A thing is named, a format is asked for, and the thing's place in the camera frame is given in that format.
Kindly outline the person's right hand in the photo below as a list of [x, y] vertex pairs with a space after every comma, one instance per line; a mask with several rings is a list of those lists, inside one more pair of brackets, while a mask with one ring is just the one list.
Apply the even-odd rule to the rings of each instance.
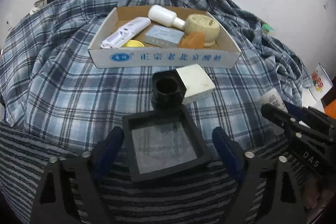
[[328, 184], [314, 176], [306, 180], [301, 191], [303, 206], [307, 210], [327, 204], [334, 195], [335, 184]]

